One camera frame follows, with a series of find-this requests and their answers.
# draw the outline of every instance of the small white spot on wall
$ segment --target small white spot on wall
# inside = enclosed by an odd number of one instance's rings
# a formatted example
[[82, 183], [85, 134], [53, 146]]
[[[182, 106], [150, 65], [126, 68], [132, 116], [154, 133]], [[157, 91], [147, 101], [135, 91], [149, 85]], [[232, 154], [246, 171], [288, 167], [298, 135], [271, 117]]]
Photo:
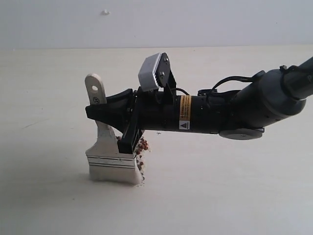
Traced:
[[108, 11], [108, 10], [103, 10], [103, 11], [101, 11], [101, 15], [102, 16], [107, 16], [107, 15], [109, 15], [110, 14], [110, 11]]

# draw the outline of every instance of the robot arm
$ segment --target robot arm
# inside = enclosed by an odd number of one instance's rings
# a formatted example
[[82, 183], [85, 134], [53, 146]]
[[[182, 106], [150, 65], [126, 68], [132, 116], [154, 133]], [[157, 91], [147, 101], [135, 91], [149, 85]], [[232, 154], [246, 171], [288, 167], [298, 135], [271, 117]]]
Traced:
[[[138, 78], [136, 91], [127, 89], [107, 97], [105, 104], [86, 107], [88, 118], [123, 133], [117, 145], [124, 154], [133, 153], [145, 130], [218, 134], [233, 140], [260, 138], [266, 126], [303, 110], [313, 94], [313, 57], [288, 69], [281, 66], [252, 77], [231, 76], [197, 95], [176, 87], [166, 53], [146, 58]], [[217, 91], [231, 80], [250, 84], [242, 90]]]

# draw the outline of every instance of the warning triangle symbol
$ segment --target warning triangle symbol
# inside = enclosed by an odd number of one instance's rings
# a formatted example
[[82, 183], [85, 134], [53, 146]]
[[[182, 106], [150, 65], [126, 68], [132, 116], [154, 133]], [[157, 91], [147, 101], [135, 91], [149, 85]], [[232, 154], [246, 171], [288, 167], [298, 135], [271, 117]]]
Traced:
[[182, 124], [182, 125], [180, 125], [181, 127], [183, 127], [183, 128], [185, 128], [185, 129], [187, 129], [187, 123], [184, 123], [184, 124]]

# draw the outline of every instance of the white table surface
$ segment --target white table surface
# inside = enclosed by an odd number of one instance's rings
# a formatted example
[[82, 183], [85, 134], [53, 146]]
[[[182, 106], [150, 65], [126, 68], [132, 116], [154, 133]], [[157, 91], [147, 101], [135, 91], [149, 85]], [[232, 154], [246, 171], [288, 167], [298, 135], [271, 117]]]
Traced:
[[160, 51], [196, 95], [226, 76], [299, 65], [313, 46], [0, 51], [1, 235], [313, 233], [312, 98], [254, 141], [147, 131], [144, 185], [89, 180], [85, 76], [99, 74], [107, 95], [137, 89], [143, 60]]

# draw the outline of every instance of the yellow warning sticker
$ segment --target yellow warning sticker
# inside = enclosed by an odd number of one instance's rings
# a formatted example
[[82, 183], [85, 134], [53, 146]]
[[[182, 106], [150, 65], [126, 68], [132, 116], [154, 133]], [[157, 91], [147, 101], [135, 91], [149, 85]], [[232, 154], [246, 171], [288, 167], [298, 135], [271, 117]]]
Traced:
[[191, 95], [182, 95], [180, 97], [179, 111], [179, 129], [190, 129], [190, 114], [191, 114]]

